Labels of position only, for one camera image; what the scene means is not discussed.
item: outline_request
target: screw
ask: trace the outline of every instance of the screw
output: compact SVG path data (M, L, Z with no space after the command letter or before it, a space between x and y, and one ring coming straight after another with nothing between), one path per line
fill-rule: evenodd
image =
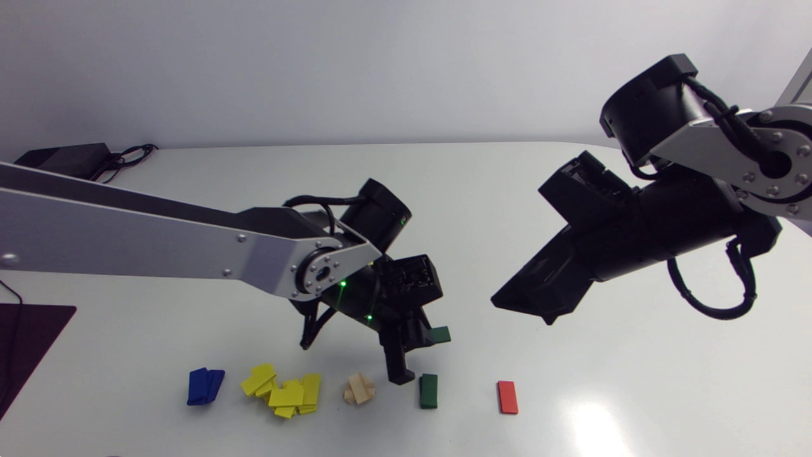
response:
M19 263L19 256L17 254L13 254L9 252L8 254L2 255L2 264L6 265L7 267L13 267L17 263Z

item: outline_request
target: table surface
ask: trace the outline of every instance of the table surface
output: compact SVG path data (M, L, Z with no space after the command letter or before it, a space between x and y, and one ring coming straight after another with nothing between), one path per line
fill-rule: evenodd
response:
M414 217L389 253L428 254L445 293L425 310L453 341L408 354L439 375L439 408L386 381L363 325L336 316L302 351L288 301L238 281L4 271L28 302L78 311L0 421L0 455L808 455L812 241L789 223L739 320L694 311L664 264L594 285L550 327L490 304L564 225L536 189L585 148L640 183L618 150L566 143L160 150L113 184L226 211L350 196L368 177L398 195ZM722 244L680 259L700 299L741 300ZM280 379L320 372L318 412L285 421L246 398L267 362ZM204 366L225 381L188 407ZM354 372L378 387L360 406L341 394ZM499 380L518 416L499 414Z

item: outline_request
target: stack of yellow blocks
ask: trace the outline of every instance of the stack of yellow blocks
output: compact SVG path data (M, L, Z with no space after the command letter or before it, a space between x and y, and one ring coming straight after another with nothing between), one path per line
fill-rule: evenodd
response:
M251 368L251 376L240 384L243 392L262 398L274 410L274 414L290 419L298 411L300 415L316 411L318 388L322 375L309 373L303 378L276 384L276 371L270 363Z

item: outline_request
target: green block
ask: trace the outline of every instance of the green block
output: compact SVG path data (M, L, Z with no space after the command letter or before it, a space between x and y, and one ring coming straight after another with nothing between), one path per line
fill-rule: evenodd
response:
M435 343L451 341L451 334L448 332L448 327L437 327L436 329L429 330L431 341Z
M426 373L420 376L420 408L437 408L437 375Z

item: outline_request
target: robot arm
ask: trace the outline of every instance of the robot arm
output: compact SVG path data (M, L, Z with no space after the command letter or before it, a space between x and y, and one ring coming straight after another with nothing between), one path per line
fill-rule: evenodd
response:
M348 209L291 208L314 200ZM391 381L413 379L404 353L434 344L421 307L443 294L428 257L385 254L411 212L374 180L354 198L286 206L230 213L0 163L0 268L240 280L293 303L303 348L340 311L381 335ZM320 302L332 311L317 320Z
M630 187L584 152L540 189L568 225L491 299L552 324L594 282L667 261L680 294L716 319L744 315L755 300L750 259L768 252L788 217L812 226L812 107L760 113L728 107L694 77L684 54L669 56L619 89L601 113L634 174ZM656 173L640 170L653 165ZM676 257L727 237L745 286L741 305L717 309L685 286Z

